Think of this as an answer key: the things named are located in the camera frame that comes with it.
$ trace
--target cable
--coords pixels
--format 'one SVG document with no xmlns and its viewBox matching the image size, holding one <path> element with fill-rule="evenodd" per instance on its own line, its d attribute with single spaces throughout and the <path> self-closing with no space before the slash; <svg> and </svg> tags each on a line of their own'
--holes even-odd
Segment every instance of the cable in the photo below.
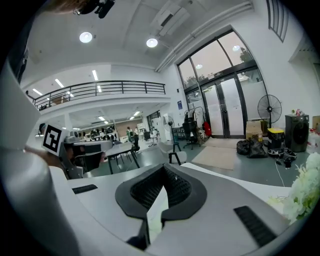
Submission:
<svg viewBox="0 0 320 256">
<path fill-rule="evenodd" d="M 284 184 L 283 179 L 281 178 L 280 172 L 279 172 L 279 170 L 278 170 L 278 166 L 277 166 L 277 161 L 278 161 L 278 160 L 279 160 L 279 158 L 276 159 L 276 162 L 274 163 L 274 164 L 275 164 L 275 168 L 276 168 L 276 170 L 278 171 L 279 177 L 280 177 L 280 179 L 281 179 L 281 181 L 282 181 L 282 185 L 283 185 L 284 187 L 286 187 L 285 184 Z"/>
</svg>

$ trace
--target balcony railing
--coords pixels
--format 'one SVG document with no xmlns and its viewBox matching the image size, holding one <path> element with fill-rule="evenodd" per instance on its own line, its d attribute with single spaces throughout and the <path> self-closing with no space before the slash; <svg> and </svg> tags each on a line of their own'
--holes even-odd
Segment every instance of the balcony railing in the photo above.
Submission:
<svg viewBox="0 0 320 256">
<path fill-rule="evenodd" d="M 79 99 L 114 94 L 166 94 L 165 84 L 144 81 L 97 81 L 63 87 L 34 100 L 39 109 L 47 109 Z"/>
</svg>

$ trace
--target white column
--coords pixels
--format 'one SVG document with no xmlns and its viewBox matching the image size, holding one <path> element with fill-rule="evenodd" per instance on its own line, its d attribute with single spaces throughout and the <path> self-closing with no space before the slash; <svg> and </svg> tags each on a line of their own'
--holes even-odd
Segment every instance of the white column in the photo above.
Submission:
<svg viewBox="0 0 320 256">
<path fill-rule="evenodd" d="M 65 113 L 64 114 L 64 125 L 65 125 L 65 128 L 68 130 L 68 131 L 72 131 L 72 123 L 71 123 L 71 120 L 70 120 L 70 115 L 69 113 Z"/>
</svg>

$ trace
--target beige rug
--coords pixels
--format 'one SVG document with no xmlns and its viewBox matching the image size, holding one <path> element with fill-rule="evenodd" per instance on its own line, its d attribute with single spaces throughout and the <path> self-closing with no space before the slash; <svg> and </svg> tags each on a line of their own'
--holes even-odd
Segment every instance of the beige rug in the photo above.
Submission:
<svg viewBox="0 0 320 256">
<path fill-rule="evenodd" d="M 237 151 L 234 148 L 206 146 L 192 162 L 233 170 Z"/>
<path fill-rule="evenodd" d="M 217 148 L 228 148 L 228 149 L 236 149 L 237 143 L 243 139 L 238 138 L 209 138 L 205 146 L 208 147 L 217 147 Z"/>
</svg>

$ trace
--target cardboard box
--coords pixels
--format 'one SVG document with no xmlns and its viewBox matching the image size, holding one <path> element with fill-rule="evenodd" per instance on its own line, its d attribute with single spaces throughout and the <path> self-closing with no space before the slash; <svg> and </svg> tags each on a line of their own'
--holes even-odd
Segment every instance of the cardboard box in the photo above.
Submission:
<svg viewBox="0 0 320 256">
<path fill-rule="evenodd" d="M 320 126 L 320 115 L 312 117 L 312 129 L 317 130 L 317 126 Z"/>
<path fill-rule="evenodd" d="M 252 136 L 257 135 L 259 141 L 262 142 L 262 130 L 261 130 L 261 122 L 260 121 L 247 121 L 246 122 L 246 130 L 245 130 L 245 139 L 250 141 Z"/>
</svg>

